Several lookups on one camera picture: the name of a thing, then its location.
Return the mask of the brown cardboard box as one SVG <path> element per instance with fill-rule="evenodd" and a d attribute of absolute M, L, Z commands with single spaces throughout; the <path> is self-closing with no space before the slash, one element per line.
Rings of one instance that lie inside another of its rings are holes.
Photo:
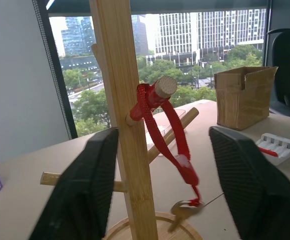
<path fill-rule="evenodd" d="M 214 75 L 217 124 L 242 131 L 270 114 L 277 66 L 244 66 Z"/>

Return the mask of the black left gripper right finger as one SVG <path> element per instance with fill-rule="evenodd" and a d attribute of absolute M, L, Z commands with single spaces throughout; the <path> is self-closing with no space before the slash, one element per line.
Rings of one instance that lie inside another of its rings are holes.
<path fill-rule="evenodd" d="M 290 181 L 248 137 L 209 128 L 221 188 L 242 240 L 290 240 Z"/>

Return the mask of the red pen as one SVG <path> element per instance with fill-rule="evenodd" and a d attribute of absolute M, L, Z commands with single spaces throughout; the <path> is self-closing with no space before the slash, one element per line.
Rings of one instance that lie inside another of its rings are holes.
<path fill-rule="evenodd" d="M 268 155 L 273 156 L 273 157 L 279 156 L 275 151 L 272 151 L 272 150 L 269 150 L 266 148 L 262 148 L 262 147 L 258 147 L 258 149 L 264 154 L 268 154 Z"/>

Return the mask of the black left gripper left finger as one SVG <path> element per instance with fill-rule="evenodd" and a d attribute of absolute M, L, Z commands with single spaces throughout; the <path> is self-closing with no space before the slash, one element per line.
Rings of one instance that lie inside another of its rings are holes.
<path fill-rule="evenodd" d="M 61 174 L 28 240 L 102 240 L 114 188 L 119 132 L 97 132 Z"/>

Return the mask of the white slotted holder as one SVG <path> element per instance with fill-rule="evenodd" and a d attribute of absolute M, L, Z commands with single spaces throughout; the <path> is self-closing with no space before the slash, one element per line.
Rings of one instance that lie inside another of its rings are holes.
<path fill-rule="evenodd" d="M 290 158 L 290 139 L 274 135 L 271 133 L 262 134 L 257 140 L 256 145 L 261 148 L 275 151 L 279 156 L 274 157 L 262 153 L 265 158 L 273 165 L 278 166 Z"/>

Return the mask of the black office chair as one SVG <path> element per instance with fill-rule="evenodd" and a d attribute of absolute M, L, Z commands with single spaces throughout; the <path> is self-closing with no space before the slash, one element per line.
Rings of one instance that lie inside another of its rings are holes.
<path fill-rule="evenodd" d="M 277 34 L 272 46 L 272 64 L 278 70 L 270 100 L 270 112 L 290 117 L 290 28 L 271 30 Z"/>

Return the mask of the wooden tree stand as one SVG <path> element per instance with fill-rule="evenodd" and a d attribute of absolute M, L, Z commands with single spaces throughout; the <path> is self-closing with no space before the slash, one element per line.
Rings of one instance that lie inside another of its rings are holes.
<path fill-rule="evenodd" d="M 150 162 L 157 156 L 147 149 L 142 121 L 130 126 L 126 117 L 136 104 L 139 84 L 129 0 L 89 0 L 96 44 L 92 50 L 101 68 L 111 123 L 118 127 L 120 181 L 128 217 L 113 226 L 103 240 L 202 240 L 182 221 L 173 231 L 169 213 L 155 212 Z"/>

